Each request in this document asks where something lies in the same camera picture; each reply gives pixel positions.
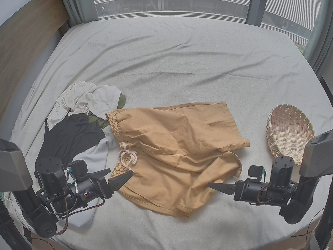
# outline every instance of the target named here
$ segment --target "white bed sheet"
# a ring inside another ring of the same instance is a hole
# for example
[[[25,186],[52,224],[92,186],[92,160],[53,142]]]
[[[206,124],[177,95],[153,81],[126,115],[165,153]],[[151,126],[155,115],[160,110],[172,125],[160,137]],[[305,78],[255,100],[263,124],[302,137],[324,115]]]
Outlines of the white bed sheet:
[[[79,80],[116,86],[125,94],[127,108],[226,101],[241,135],[250,140],[249,148],[235,151],[243,164],[242,180],[250,165],[263,165],[270,176],[273,157],[265,128],[277,104],[303,110],[317,134],[333,125],[324,90],[285,34],[190,17],[95,21],[64,35],[23,104],[12,140],[22,149],[32,177],[44,119],[67,86]],[[118,151],[109,149],[106,167],[114,168]],[[250,206],[222,193],[190,219],[142,209],[115,193],[96,210],[91,227],[69,226],[56,240],[84,250],[257,249],[308,225],[324,207],[330,181],[331,176],[322,177],[313,205],[295,225],[279,216],[278,207]],[[11,203],[7,206],[15,214]],[[22,219],[19,210],[16,214]]]

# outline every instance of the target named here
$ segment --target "bed sheet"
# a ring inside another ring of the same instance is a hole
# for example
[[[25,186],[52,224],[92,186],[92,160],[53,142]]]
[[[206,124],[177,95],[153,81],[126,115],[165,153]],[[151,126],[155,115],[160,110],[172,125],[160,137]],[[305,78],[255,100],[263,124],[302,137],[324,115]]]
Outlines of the bed sheet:
[[[285,34],[191,17],[95,21],[69,29],[22,106],[12,141],[22,149],[32,176],[44,119],[67,86],[79,80],[116,86],[126,96],[127,108],[226,101],[242,137],[250,140],[249,148],[235,151],[243,164],[241,180],[250,165],[263,165],[270,176],[273,156],[265,133],[276,105],[303,110],[317,134],[333,125],[324,90]],[[111,170],[118,151],[109,149],[106,167]],[[278,207],[250,206],[222,193],[190,219],[142,209],[115,193],[95,211],[90,227],[69,226],[56,240],[82,250],[257,249],[307,226],[324,207],[330,181],[331,176],[322,177],[313,205],[294,225],[279,216]],[[7,206],[22,220],[15,201]]]

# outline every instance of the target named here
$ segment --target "headboard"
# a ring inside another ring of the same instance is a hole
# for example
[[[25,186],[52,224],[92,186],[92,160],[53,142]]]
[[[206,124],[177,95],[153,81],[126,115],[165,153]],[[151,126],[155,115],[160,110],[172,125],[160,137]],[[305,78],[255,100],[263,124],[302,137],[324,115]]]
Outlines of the headboard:
[[[62,0],[31,0],[0,26],[0,120],[21,76],[68,18]]]

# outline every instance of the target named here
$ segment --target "gray-green curtain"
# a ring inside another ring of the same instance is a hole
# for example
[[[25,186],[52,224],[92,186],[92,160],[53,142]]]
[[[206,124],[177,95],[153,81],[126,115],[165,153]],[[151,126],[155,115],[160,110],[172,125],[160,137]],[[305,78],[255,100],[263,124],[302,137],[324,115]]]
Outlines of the gray-green curtain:
[[[63,0],[67,10],[70,27],[98,20],[94,0]]]
[[[320,79],[333,54],[333,0],[322,0],[309,42],[303,52]]]

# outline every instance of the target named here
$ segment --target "wicker basket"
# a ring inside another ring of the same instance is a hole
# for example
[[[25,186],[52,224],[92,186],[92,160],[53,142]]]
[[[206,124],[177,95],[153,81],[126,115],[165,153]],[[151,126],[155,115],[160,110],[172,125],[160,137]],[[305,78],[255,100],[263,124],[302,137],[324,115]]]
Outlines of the wicker basket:
[[[281,104],[271,111],[266,131],[273,156],[291,156],[296,166],[302,163],[305,145],[316,135],[303,111],[289,104]]]

